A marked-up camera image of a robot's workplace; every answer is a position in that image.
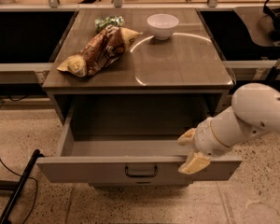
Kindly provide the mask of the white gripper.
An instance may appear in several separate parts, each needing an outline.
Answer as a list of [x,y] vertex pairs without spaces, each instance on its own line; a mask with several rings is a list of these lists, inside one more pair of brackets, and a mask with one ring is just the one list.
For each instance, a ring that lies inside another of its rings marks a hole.
[[221,157],[231,151],[215,137],[212,127],[212,118],[201,122],[197,128],[191,128],[184,132],[177,143],[181,146],[193,145],[200,152],[191,151],[186,161],[178,168],[178,172],[184,175],[194,175],[210,164],[209,157]]

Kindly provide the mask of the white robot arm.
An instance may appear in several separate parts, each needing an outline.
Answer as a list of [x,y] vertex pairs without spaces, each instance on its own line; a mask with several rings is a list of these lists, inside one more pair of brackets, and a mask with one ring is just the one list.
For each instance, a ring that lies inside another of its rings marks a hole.
[[193,175],[206,168],[236,144],[266,133],[280,134],[280,92],[260,83],[246,84],[233,94],[231,106],[205,119],[178,138],[191,151],[178,172]]

